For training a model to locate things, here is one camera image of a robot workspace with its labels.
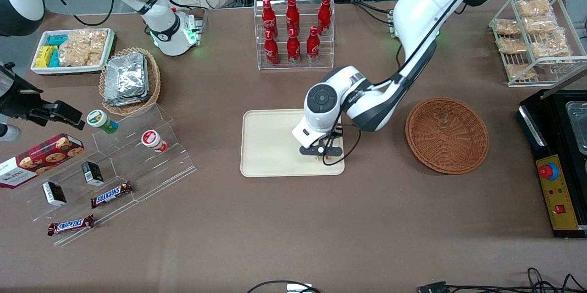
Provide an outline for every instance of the acrylic display stand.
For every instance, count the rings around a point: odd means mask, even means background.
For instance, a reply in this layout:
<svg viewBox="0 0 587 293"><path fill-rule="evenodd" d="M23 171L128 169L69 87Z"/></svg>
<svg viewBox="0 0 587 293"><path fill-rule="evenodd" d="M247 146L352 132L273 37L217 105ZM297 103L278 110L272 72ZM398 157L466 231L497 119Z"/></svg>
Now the acrylic display stand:
<svg viewBox="0 0 587 293"><path fill-rule="evenodd" d="M299 36L301 63L292 66L288 61L287 41L288 32L285 24L285 10L288 8L287 0L271 0L271 7L277 17L277 49L279 50L280 63L277 67L270 67L265 55L265 28L263 27L263 0L255 0L255 40L258 68L262 69L318 69L334 67L334 34L335 34L335 6L331 1L332 17L331 29L328 36L320 37L320 55L318 63L308 63L306 43L310 36L310 27L318 24L318 9L322 0L297 0L299 11Z"/></svg>
<svg viewBox="0 0 587 293"><path fill-rule="evenodd" d="M132 206L177 182L195 171L195 167L177 141L172 129L172 118L159 105L150 107L118 121L115 134L100 131L94 134L95 149L82 153L55 168L55 174L42 175L14 190L15 198L28 202L34 222L46 232L52 222L67 222L94 214L94 228L64 232L54 239L56 246L63 246L74 239L100 230L100 224L108 221ZM145 147L140 138L146 130L156 130L168 143L168 149L157 153ZM105 183L93 186L86 183L81 164L91 161L98 164ZM42 190L44 182L53 182L63 189L67 204L62 207L49 205ZM107 203L91 208L90 199L130 182L133 191L119 195Z"/></svg>

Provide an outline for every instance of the wicker basket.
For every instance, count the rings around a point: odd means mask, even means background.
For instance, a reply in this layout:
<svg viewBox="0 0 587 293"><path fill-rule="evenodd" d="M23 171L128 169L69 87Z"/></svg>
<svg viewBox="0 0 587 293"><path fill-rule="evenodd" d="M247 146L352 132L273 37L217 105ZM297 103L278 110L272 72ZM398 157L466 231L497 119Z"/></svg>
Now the wicker basket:
<svg viewBox="0 0 587 293"><path fill-rule="evenodd" d="M460 101L438 97L409 113L405 136L414 155L444 174L470 172L485 160L489 135L482 119Z"/></svg>
<svg viewBox="0 0 587 293"><path fill-rule="evenodd" d="M149 97L146 101L141 101L140 103L134 103L129 105L122 105L122 106L110 106L105 101L102 102L104 108L114 115L120 116L129 116L136 111L144 109L145 107L152 105L153 103L157 102L159 98L159 92L161 91L161 76L159 75L159 67L157 63L155 63L155 59L153 55L151 55L147 50L132 47L130 49L124 49L115 53L112 57L121 57L122 55L128 55L131 52L140 52L147 57L147 70L149 74L149 90L151 92L151 97ZM104 97L104 90L105 90L105 74L106 74L106 67L102 67L102 72L100 73L100 85L98 89L100 90L100 95Z"/></svg>

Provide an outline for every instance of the green can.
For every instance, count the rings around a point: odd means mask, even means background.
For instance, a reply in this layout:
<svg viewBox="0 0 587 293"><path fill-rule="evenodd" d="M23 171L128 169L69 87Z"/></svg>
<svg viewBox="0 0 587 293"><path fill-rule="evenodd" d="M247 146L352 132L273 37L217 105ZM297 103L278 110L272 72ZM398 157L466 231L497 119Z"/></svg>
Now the green can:
<svg viewBox="0 0 587 293"><path fill-rule="evenodd" d="M91 111L86 121L90 126L100 128L107 134L113 134L118 129L118 123L101 110Z"/></svg>

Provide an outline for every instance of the red bottle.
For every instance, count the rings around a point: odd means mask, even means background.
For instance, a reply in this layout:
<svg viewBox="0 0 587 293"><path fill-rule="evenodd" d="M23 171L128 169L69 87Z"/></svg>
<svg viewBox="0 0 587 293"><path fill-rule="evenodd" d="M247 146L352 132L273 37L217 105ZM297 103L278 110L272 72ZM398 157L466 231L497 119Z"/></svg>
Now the red bottle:
<svg viewBox="0 0 587 293"><path fill-rule="evenodd" d="M290 65L297 66L302 61L302 56L299 54L298 32L294 28L290 28L288 34L288 61Z"/></svg>
<svg viewBox="0 0 587 293"><path fill-rule="evenodd" d="M263 0L263 27L265 30L270 30L274 38L277 38L277 18L275 12L271 9L271 1Z"/></svg>
<svg viewBox="0 0 587 293"><path fill-rule="evenodd" d="M273 40L273 32L265 31L265 55L270 67L277 67L279 65L279 51L277 50L277 43Z"/></svg>
<svg viewBox="0 0 587 293"><path fill-rule="evenodd" d="M285 10L285 21L288 30L293 28L299 35L299 11L295 0L288 0L288 9Z"/></svg>
<svg viewBox="0 0 587 293"><path fill-rule="evenodd" d="M320 53L320 38L318 37L318 27L310 27L310 36L306 43L306 52L308 53L308 63L318 63Z"/></svg>
<svg viewBox="0 0 587 293"><path fill-rule="evenodd" d="M318 34L327 36L330 33L332 10L330 0L322 0L322 5L318 9Z"/></svg>

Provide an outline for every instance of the brown table surface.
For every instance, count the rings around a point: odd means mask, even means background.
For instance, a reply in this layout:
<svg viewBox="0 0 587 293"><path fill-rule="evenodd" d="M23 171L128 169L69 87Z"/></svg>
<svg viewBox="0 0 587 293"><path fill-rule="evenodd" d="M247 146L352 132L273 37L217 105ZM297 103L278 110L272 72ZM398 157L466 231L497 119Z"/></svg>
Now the brown table surface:
<svg viewBox="0 0 587 293"><path fill-rule="evenodd" d="M252 9L210 11L202 45L180 57L155 48L139 15L113 15L104 26L116 32L117 50L140 46L155 56L159 103L198 170L63 248L53 247L27 206L2 189L0 291L242 293L286 279L324 293L413 292L440 280L526 284L529 266L547 280L574 272L587 282L587 241L552 238L530 147L514 119L518 103L537 89L505 86L486 28L502 3L453 15L389 124L363 134L344 173L328 177L245 178L239 170L243 114L300 108L327 73L259 72ZM394 72L399 44L388 28L352 5L336 10L335 66L355 65L374 82ZM80 25L53 14L42 26L69 28ZM97 75L27 72L27 79L47 100L84 113L100 108ZM486 123L490 151L474 172L438 174L407 146L407 113L436 96L467 103ZM0 161L59 132L85 143L96 132L15 123L23 137L0 145ZM346 144L355 137L349 133Z"/></svg>

